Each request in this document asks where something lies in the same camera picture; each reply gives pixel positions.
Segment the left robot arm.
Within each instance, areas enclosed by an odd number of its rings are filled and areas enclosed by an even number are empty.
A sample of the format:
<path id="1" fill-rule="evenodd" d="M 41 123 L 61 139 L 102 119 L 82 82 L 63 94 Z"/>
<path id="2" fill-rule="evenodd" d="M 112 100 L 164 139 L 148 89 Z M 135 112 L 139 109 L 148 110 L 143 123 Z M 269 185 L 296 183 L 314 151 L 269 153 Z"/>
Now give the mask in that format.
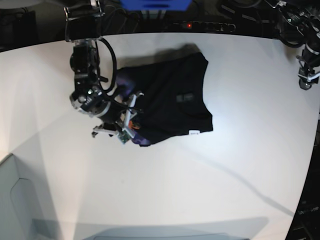
<path id="1" fill-rule="evenodd" d="M 279 10 L 285 22 L 302 35 L 296 44 L 280 34 L 279 39 L 290 48 L 304 46 L 301 55 L 296 59 L 300 65 L 298 70 L 299 87 L 310 90 L 320 79 L 320 2 L 318 0 L 277 0 L 275 8 Z"/>

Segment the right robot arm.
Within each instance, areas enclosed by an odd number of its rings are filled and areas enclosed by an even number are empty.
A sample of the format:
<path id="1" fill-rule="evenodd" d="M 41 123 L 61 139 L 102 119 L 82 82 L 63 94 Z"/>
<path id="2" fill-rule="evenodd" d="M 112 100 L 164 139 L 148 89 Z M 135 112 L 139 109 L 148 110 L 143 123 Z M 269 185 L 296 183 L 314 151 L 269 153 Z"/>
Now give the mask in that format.
<path id="1" fill-rule="evenodd" d="M 92 137 L 99 133 L 117 136 L 126 143 L 136 136 L 130 126 L 131 119 L 142 110 L 135 107 L 141 93 L 129 95 L 125 102 L 116 97 L 122 86 L 116 86 L 117 59 L 109 42 L 102 37 L 104 6 L 100 0 L 82 0 L 64 8 L 66 16 L 65 40 L 74 43 L 70 67 L 74 72 L 74 91 L 70 95 L 72 107 L 91 118 L 101 120 L 92 130 Z M 101 75 L 98 42 L 110 52 L 111 79 Z"/>

